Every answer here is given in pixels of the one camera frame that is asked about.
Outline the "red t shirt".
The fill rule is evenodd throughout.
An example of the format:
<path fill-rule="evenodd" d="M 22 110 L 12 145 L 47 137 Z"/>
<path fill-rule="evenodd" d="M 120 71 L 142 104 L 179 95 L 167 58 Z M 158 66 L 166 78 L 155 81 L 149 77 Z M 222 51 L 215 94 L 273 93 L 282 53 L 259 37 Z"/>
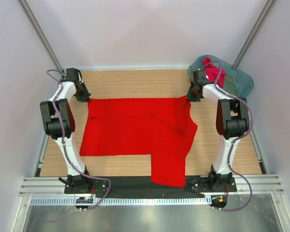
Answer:
<path fill-rule="evenodd" d="M 185 160 L 197 124 L 179 98 L 91 99 L 81 156 L 150 155 L 151 181 L 185 186 Z"/>

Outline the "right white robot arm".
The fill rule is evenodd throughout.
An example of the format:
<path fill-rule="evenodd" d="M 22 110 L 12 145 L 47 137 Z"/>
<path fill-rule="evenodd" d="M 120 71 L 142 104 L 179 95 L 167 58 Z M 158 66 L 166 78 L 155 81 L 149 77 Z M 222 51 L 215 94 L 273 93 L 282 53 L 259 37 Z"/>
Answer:
<path fill-rule="evenodd" d="M 252 123 L 249 120 L 249 108 L 246 98 L 238 98 L 223 89 L 214 81 L 210 81 L 205 71 L 193 72 L 194 81 L 187 93 L 191 102 L 199 102 L 202 98 L 210 100 L 217 107 L 216 131 L 220 135 L 220 144 L 216 160 L 207 177 L 192 177 L 188 186 L 192 192 L 201 193 L 226 191 L 234 184 L 232 169 L 236 148 L 240 140 L 250 132 Z"/>

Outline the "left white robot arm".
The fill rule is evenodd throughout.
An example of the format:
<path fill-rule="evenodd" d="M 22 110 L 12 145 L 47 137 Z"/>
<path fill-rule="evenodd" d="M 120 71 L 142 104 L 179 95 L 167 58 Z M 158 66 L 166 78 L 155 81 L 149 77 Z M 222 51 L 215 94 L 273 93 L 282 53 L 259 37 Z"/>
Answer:
<path fill-rule="evenodd" d="M 73 97 L 78 102 L 90 102 L 91 94 L 83 82 L 80 70 L 57 70 L 61 74 L 60 80 L 52 76 L 51 72 L 53 70 L 46 73 L 58 83 L 58 88 L 49 100 L 40 103 L 44 131 L 56 142 L 67 165 L 67 180 L 60 181 L 68 187 L 77 188 L 81 193 L 88 193 L 92 189 L 92 181 L 76 147 L 76 123 L 69 103 Z"/>

